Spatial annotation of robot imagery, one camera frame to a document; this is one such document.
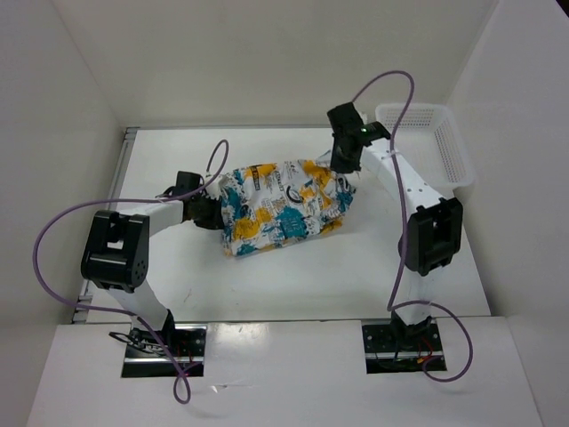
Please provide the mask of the white teal yellow patterned shorts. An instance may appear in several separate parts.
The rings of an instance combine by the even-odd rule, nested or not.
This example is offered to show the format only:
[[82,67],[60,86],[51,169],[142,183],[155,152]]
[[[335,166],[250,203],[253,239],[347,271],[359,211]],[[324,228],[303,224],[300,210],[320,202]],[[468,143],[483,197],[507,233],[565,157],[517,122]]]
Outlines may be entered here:
[[221,176],[218,189],[222,245],[234,257],[339,228],[357,191],[325,156],[237,168]]

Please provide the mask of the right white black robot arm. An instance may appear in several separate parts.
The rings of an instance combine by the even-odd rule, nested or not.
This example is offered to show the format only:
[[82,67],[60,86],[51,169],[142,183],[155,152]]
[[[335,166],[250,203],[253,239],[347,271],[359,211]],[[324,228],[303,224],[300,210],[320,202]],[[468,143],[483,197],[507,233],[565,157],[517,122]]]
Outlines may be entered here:
[[463,207],[457,198],[431,188],[379,122],[366,124],[353,103],[327,112],[333,131],[331,166],[335,172],[362,169],[388,193],[405,202],[397,251],[405,262],[388,300],[390,340],[396,350],[410,350],[427,335],[436,282],[461,249]]

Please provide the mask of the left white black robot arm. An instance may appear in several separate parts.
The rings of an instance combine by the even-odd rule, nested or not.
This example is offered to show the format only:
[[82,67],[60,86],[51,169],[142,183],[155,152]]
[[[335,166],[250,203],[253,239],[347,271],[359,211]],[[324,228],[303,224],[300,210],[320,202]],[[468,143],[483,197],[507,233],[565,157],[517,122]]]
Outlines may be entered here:
[[93,216],[81,262],[82,276],[129,313],[128,345],[160,356],[177,350],[181,335],[172,312],[158,301],[147,280],[150,238],[186,221],[206,230],[223,228],[220,200],[205,189],[201,175],[177,173],[175,185],[165,195],[174,200],[122,212],[99,210]]

